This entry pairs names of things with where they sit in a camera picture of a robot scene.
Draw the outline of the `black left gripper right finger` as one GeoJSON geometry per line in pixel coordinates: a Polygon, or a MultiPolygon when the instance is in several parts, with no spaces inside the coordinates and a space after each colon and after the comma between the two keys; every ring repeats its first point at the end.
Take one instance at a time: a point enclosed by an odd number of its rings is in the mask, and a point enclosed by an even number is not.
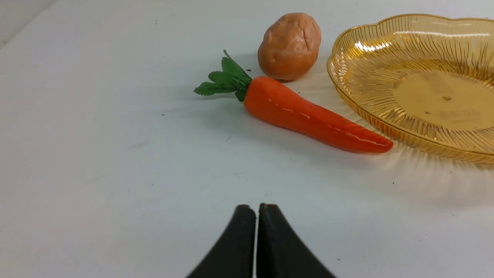
{"type": "Polygon", "coordinates": [[[256,276],[258,278],[334,278],[307,248],[279,206],[259,206],[256,276]]]}

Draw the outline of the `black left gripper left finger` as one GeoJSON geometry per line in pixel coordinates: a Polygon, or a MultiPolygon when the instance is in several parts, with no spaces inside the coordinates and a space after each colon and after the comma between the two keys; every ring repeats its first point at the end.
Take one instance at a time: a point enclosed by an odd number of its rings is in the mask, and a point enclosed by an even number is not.
{"type": "Polygon", "coordinates": [[[248,205],[238,205],[220,238],[189,278],[251,278],[257,216],[248,205]]]}

